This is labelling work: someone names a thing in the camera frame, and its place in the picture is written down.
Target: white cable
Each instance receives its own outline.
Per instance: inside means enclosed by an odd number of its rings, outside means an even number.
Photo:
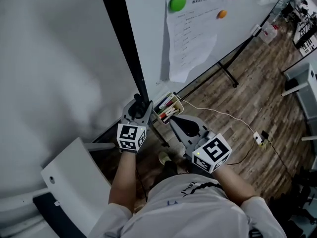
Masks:
[[[219,111],[214,110],[214,109],[197,108],[197,107],[195,107],[193,104],[190,104],[188,101],[185,101],[185,100],[183,100],[183,101],[186,102],[186,103],[188,103],[189,105],[191,105],[191,106],[194,107],[195,109],[203,109],[203,110],[215,111],[215,112],[217,112],[217,113],[219,113],[219,114],[227,115],[227,116],[232,117],[233,119],[239,120],[239,121],[243,122],[247,127],[249,127],[250,131],[252,131],[252,133],[254,134],[254,131],[251,129],[251,127],[250,127],[248,124],[246,124],[246,123],[245,123],[243,120],[241,120],[241,119],[238,119],[238,118],[236,118],[236,117],[233,117],[232,115],[229,115],[229,114],[227,114],[227,113],[219,112]]]

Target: forearm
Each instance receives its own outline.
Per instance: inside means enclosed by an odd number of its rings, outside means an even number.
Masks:
[[[229,200],[238,206],[257,195],[252,185],[243,180],[226,164],[220,166],[212,174],[222,186]]]
[[[134,153],[122,153],[109,195],[109,203],[125,206],[132,213],[136,200],[135,156]]]

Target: wooden floor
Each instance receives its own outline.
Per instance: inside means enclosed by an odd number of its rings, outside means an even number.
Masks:
[[[248,123],[254,131],[262,130],[273,136],[273,145],[280,153],[282,160],[291,175],[301,166],[310,168],[314,154],[311,143],[302,142],[307,135],[303,112],[295,95],[281,97],[285,77],[284,69],[301,58],[292,43],[291,27],[284,21],[278,21],[278,36],[268,46],[260,38],[255,38],[230,66],[230,72],[239,82],[238,88],[232,87],[229,77],[218,72],[186,101],[197,107],[212,108],[229,113]],[[218,69],[210,69],[196,82],[184,89],[184,96],[197,82]],[[253,137],[250,130],[240,121],[212,111],[196,110],[183,102],[184,114],[198,116],[204,120],[209,129],[221,133],[233,149],[227,163],[239,162],[251,148]],[[154,178],[161,172],[162,165],[158,160],[160,151],[168,152],[178,164],[179,173],[186,173],[188,162],[182,157],[184,146],[178,142],[169,126],[155,123],[156,128],[169,142],[169,148],[163,148],[159,140],[150,131],[142,150],[137,155],[137,168],[142,182],[149,192]],[[93,157],[105,177],[112,182],[120,158],[118,151],[95,153]],[[231,166],[234,171],[250,182],[260,195],[269,200],[279,197],[291,186],[291,180],[285,167],[270,146],[260,148],[254,145],[250,154],[240,164]],[[136,211],[145,203],[140,183],[137,185]]]

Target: marker cube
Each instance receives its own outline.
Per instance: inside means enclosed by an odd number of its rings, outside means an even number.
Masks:
[[[219,133],[192,154],[192,162],[208,173],[219,168],[230,156],[232,149]]]
[[[137,153],[146,137],[145,126],[118,124],[117,141],[121,149]]]

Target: sneaker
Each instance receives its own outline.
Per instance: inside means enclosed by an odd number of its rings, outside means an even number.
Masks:
[[[160,152],[158,155],[159,162],[161,162],[162,165],[165,165],[166,161],[171,161],[167,153],[165,152]]]

